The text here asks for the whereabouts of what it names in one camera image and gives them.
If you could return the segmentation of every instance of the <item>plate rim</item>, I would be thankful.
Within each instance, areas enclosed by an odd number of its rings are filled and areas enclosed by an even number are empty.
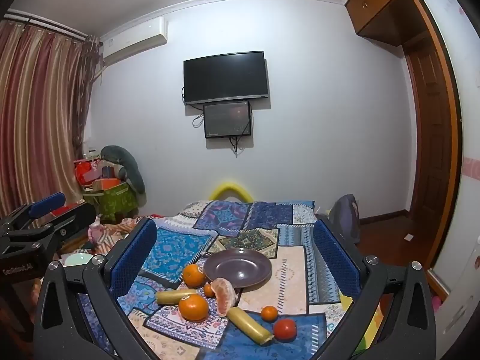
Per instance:
[[[213,255],[215,254],[219,254],[219,253],[222,253],[222,252],[227,252],[227,251],[240,251],[240,250],[243,250],[243,251],[252,251],[252,252],[255,252],[257,254],[259,254],[260,256],[262,256],[263,258],[265,258],[267,261],[268,261],[268,264],[269,264],[269,271],[268,271],[268,274],[262,279],[262,280],[259,280],[259,281],[256,281],[255,283],[252,283],[252,284],[249,284],[248,286],[234,286],[233,283],[232,283],[232,287],[233,288],[248,288],[248,287],[252,287],[252,286],[256,286],[257,284],[260,284],[262,283],[263,281],[267,280],[268,277],[270,277],[273,273],[273,266],[272,266],[272,262],[270,261],[270,259],[265,256],[263,253],[260,253],[258,250],[255,250],[255,249],[249,249],[247,247],[230,247],[229,249],[224,249],[224,250],[219,250],[213,254],[211,254],[210,256],[207,257],[207,260],[205,261],[205,264],[203,265],[203,271],[205,272],[205,276],[210,280],[210,281],[213,281],[214,279],[210,278],[207,274],[207,269],[205,268],[205,266],[207,265],[208,263],[208,260],[210,259],[210,257],[212,257]]]

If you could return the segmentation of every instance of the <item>white wall-mounted air conditioner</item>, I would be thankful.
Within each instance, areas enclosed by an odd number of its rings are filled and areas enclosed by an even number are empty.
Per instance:
[[[162,46],[167,42],[167,21],[163,16],[145,21],[108,39],[103,45],[105,66]]]

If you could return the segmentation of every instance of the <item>orange box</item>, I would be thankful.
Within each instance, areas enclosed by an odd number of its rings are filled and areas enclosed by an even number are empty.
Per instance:
[[[92,183],[94,191],[103,191],[116,187],[121,181],[117,178],[99,178]]]

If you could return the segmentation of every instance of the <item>sheer curtain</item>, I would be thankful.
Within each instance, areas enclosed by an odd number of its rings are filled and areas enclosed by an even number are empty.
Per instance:
[[[0,217],[63,192],[81,198],[73,161],[98,61],[98,39],[0,22]]]

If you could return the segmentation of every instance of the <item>door frame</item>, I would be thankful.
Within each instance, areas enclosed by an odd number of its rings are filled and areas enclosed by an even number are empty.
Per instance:
[[[433,245],[430,248],[428,257],[425,262],[425,270],[430,269],[436,262],[437,257],[440,253],[440,250],[443,246],[445,241],[448,228],[450,227],[450,222],[453,217],[453,213],[455,210],[455,203],[457,202],[457,195],[458,195],[458,186],[460,183],[460,175],[461,175],[461,168],[462,168],[462,120],[461,120],[461,112],[460,112],[460,101],[458,97],[458,90],[457,84],[455,82],[455,76],[452,69],[452,64],[450,62],[450,58],[448,56],[448,52],[446,50],[445,44],[443,43],[443,39],[440,36],[440,32],[435,24],[434,18],[431,16],[428,8],[424,4],[423,0],[413,0],[415,5],[417,6],[425,24],[427,26],[427,31],[422,33],[420,36],[415,37],[411,41],[405,44],[408,47],[408,43],[417,42],[418,40],[429,36],[433,41],[433,45],[435,47],[435,51],[437,53],[438,59],[440,61],[440,67],[442,69],[443,78],[445,79],[446,90],[447,90],[447,98],[448,98],[448,105],[450,110],[450,122],[451,122],[451,129],[452,129],[452,155],[450,161],[450,176],[448,179],[448,187],[447,187],[447,194],[445,198],[445,205],[443,207],[443,213],[440,220],[440,225],[438,226],[435,239],[433,241]],[[411,62],[406,52],[406,61],[409,66],[409,71],[411,72]],[[422,139],[421,139],[421,131],[422,131],[422,120],[419,114],[419,103],[418,103],[418,93],[417,87],[415,83],[415,78],[411,76],[412,79],[412,86],[413,86],[413,93],[414,93],[414,100],[415,100],[415,112],[416,112],[416,119],[417,119],[417,165],[416,165],[416,172],[415,172],[415,182],[414,182],[414,189],[412,195],[412,204],[410,209],[412,209],[414,201],[417,198],[418,194],[418,186],[419,186],[419,169],[420,169],[420,158],[419,153],[422,148]]]

